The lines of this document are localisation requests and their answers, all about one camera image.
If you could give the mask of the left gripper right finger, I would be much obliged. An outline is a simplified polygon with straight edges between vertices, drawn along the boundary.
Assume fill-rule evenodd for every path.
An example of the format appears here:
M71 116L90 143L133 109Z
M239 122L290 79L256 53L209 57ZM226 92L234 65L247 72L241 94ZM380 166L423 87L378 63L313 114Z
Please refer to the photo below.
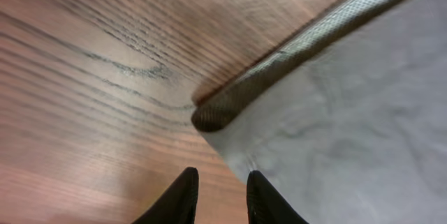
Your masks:
M247 178L249 224L308 224L258 170Z

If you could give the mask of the grey shorts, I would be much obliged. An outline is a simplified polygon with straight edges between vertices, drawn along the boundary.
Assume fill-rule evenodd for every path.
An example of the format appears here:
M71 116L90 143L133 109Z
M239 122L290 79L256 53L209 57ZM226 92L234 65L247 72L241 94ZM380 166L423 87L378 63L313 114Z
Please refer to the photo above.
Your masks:
M445 223L446 0L343 0L191 120L308 223Z

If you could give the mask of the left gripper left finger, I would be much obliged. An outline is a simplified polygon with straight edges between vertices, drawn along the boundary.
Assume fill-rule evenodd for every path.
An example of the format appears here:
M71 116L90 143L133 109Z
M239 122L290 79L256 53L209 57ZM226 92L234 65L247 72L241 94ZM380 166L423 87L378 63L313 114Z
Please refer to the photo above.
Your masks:
M198 170L185 168L161 197L132 224L194 224L198 186Z

